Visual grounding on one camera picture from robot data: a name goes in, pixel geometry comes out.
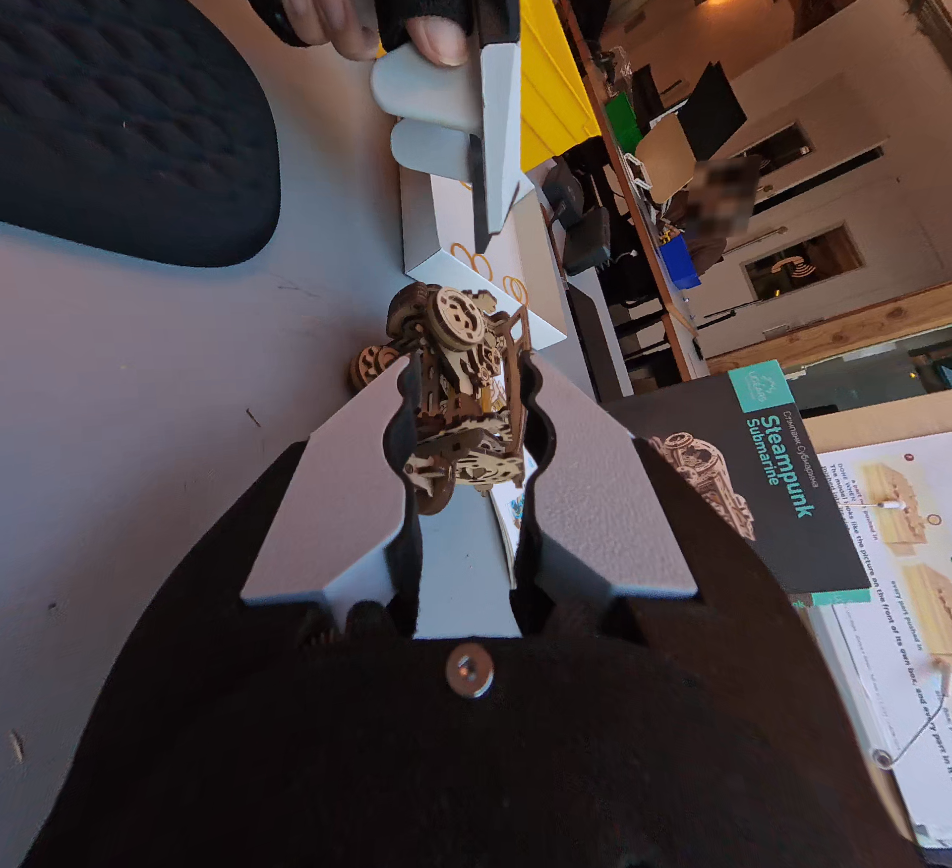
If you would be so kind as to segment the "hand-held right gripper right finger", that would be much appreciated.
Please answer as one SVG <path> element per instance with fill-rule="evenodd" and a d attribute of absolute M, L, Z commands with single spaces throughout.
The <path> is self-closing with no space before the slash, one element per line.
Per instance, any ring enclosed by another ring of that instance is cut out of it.
<path fill-rule="evenodd" d="M 528 481 L 511 610 L 522 636 L 555 609 L 599 623 L 616 600 L 689 600 L 698 587 L 632 434 L 535 352 L 519 356 Z"/>

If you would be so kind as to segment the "round wooden gear wheel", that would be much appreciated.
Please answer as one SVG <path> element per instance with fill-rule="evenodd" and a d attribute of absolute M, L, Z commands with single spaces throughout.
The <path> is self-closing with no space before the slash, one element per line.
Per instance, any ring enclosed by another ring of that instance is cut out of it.
<path fill-rule="evenodd" d="M 358 352 L 350 361 L 348 379 L 351 390 L 357 394 L 401 358 L 391 346 L 370 346 Z"/>

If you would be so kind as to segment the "green storage bin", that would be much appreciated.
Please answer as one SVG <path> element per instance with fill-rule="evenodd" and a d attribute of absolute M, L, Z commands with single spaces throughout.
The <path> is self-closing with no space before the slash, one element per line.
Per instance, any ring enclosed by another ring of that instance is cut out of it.
<path fill-rule="evenodd" d="M 612 96 L 603 109 L 617 146 L 633 155 L 644 135 L 628 96 L 624 92 Z"/>

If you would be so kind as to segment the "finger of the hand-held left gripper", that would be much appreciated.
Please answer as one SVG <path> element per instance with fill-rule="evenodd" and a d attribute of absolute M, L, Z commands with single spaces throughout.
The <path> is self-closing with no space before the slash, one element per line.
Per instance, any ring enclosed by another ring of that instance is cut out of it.
<path fill-rule="evenodd" d="M 474 244 L 483 253 L 502 232 L 519 198 L 521 170 L 521 45 L 488 44 L 479 59 L 481 133 L 470 135 Z"/>

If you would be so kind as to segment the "yellow plastic bin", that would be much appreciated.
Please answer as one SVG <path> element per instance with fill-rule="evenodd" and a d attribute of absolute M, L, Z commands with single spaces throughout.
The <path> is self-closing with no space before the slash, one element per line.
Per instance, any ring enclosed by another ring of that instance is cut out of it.
<path fill-rule="evenodd" d="M 521 169 L 601 134 L 553 0 L 520 0 Z"/>

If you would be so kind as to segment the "wooden mechanical model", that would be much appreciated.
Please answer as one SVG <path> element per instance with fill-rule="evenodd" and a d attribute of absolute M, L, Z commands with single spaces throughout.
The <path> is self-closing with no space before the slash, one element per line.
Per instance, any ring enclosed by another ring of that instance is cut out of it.
<path fill-rule="evenodd" d="M 421 366 L 417 445 L 405 465 L 420 514 L 440 513 L 459 484 L 483 495 L 496 484 L 523 484 L 527 307 L 508 314 L 489 291 L 415 282 L 392 299 L 387 337 Z"/>

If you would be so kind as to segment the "tan seat chair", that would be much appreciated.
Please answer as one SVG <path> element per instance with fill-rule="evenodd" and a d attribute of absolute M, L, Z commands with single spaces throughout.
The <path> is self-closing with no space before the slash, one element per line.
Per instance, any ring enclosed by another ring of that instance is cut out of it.
<path fill-rule="evenodd" d="M 684 104 L 662 117 L 635 150 L 653 203 L 662 206 L 683 189 L 696 165 L 711 160 L 746 120 L 720 62 L 708 64 Z"/>

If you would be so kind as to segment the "black model kit box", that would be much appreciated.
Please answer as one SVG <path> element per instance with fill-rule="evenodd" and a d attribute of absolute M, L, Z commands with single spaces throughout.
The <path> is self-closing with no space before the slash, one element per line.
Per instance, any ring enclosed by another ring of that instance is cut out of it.
<path fill-rule="evenodd" d="M 779 362 L 613 402 L 804 606 L 866 603 L 871 581 Z"/>

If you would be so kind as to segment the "blue storage bin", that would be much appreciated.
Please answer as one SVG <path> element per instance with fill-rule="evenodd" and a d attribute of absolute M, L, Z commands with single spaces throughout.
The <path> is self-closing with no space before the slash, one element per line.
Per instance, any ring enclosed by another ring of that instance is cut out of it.
<path fill-rule="evenodd" d="M 684 236 L 675 236 L 662 243 L 659 255 L 676 288 L 686 290 L 701 285 L 701 277 L 691 259 Z"/>

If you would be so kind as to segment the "black tablet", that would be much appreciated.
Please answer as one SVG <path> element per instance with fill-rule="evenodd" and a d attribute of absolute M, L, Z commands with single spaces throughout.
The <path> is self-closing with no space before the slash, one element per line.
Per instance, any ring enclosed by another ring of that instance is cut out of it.
<path fill-rule="evenodd" d="M 616 366 L 599 308 L 586 292 L 569 283 L 565 296 L 596 401 L 605 404 L 633 395 L 625 365 Z"/>

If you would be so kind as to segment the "black quilted cushion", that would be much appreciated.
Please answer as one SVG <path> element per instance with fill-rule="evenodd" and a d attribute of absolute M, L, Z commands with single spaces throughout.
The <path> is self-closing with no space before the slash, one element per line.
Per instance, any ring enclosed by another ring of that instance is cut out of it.
<path fill-rule="evenodd" d="M 188 0 L 1 0 L 2 224 L 220 268 L 280 210 L 266 93 Z"/>

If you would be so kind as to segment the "black rectangular device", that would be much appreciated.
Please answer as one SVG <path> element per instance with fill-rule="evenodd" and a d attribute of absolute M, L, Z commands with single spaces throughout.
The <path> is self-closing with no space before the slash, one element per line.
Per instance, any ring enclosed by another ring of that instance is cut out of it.
<path fill-rule="evenodd" d="M 577 223 L 565 228 L 563 267 L 576 276 L 601 267 L 611 259 L 611 225 L 605 207 L 592 208 Z"/>

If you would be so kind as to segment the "loose tan rubber bands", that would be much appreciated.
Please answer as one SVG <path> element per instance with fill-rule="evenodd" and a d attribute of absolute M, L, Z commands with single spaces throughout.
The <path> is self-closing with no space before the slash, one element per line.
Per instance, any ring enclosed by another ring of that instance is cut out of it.
<path fill-rule="evenodd" d="M 511 269 L 504 268 L 500 274 L 497 274 L 487 256 L 469 250 L 462 243 L 453 243 L 449 252 L 454 259 L 468 266 L 482 279 L 500 287 L 517 303 L 530 304 L 530 291 L 526 283 L 520 276 L 516 276 Z"/>

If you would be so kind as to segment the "white cardboard box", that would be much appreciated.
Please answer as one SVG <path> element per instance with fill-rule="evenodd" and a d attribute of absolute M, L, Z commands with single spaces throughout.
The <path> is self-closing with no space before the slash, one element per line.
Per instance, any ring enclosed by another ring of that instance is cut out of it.
<path fill-rule="evenodd" d="M 489 292 L 496 298 L 498 311 L 513 313 L 526 307 L 530 338 L 538 349 L 567 337 L 564 289 L 537 190 L 527 177 L 521 181 L 521 198 L 511 209 L 503 231 L 491 238 L 482 253 L 497 274 L 509 268 L 523 279 L 530 291 L 530 304 L 524 305 L 450 255 L 450 246 L 455 242 L 477 252 L 471 190 L 462 182 L 404 167 L 399 168 L 399 175 L 408 276 L 447 288 Z"/>

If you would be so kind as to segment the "white printed instruction panel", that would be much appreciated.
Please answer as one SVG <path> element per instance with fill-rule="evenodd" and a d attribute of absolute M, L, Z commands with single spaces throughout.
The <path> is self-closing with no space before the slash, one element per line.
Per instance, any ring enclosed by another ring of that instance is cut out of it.
<path fill-rule="evenodd" d="M 874 789 L 950 866 L 951 393 L 808 420 L 869 577 L 807 616 Z"/>

